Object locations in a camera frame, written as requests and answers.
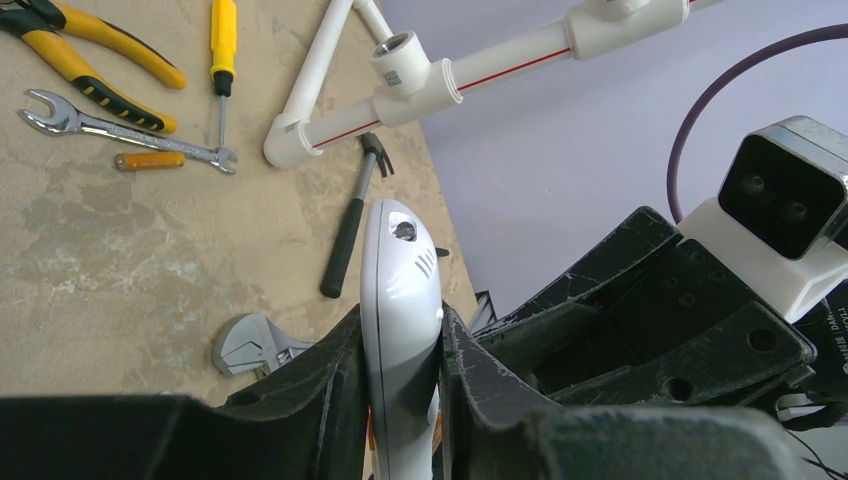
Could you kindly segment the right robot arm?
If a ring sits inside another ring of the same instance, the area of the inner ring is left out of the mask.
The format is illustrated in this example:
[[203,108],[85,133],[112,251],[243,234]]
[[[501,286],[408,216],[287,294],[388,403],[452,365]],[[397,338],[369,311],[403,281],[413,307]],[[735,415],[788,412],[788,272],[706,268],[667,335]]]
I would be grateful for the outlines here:
[[534,298],[445,332],[454,479],[798,479],[847,411],[847,289],[786,322],[655,210]]

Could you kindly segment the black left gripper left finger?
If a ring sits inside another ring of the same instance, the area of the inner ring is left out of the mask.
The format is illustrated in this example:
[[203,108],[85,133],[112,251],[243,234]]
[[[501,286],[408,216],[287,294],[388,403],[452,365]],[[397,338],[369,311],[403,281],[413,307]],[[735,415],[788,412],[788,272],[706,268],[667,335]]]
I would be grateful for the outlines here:
[[360,313],[212,407],[186,395],[1,402],[5,479],[358,479],[368,417]]

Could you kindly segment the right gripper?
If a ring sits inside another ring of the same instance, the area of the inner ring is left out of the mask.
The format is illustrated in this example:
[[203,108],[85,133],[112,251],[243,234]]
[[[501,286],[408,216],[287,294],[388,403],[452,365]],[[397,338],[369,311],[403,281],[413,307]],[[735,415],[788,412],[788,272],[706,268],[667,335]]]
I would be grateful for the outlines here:
[[762,407],[809,377],[817,355],[722,261],[645,206],[476,340],[563,406]]

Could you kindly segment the white remote control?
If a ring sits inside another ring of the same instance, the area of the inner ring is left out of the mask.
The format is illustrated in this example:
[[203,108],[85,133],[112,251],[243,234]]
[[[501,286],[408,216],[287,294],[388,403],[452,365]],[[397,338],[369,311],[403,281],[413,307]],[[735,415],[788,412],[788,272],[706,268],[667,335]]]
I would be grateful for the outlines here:
[[444,316],[440,270],[423,221],[397,200],[377,199],[368,214],[360,316],[374,476],[430,479]]

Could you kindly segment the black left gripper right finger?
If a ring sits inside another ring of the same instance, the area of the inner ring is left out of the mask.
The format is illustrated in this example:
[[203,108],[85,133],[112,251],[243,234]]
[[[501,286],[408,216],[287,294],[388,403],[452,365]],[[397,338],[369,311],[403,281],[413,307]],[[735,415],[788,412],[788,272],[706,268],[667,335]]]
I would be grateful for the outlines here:
[[747,408],[562,406],[472,336],[441,332],[446,479],[802,479],[783,430]]

